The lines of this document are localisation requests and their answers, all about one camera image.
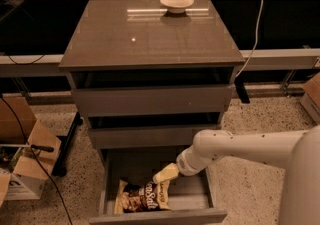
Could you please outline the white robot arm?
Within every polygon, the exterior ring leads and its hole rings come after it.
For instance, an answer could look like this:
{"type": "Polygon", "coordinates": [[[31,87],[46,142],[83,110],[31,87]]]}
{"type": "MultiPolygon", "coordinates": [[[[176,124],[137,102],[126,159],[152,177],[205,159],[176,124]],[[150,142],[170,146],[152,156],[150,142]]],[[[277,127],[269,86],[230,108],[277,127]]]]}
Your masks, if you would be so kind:
{"type": "Polygon", "coordinates": [[[175,163],[153,176],[153,182],[196,175],[226,156],[285,170],[278,225],[320,225],[320,126],[247,135],[201,130],[175,163]]]}

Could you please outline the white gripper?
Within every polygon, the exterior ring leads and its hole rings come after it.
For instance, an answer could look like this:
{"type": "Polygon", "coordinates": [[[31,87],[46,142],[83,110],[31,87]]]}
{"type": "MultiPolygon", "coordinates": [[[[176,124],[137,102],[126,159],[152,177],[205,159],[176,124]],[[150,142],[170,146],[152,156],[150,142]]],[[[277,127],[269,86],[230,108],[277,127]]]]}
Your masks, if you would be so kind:
{"type": "Polygon", "coordinates": [[[156,184],[176,179],[179,172],[184,176],[194,176],[209,165],[220,160],[219,156],[201,153],[194,145],[183,150],[176,158],[176,164],[170,163],[153,176],[156,184]]]}

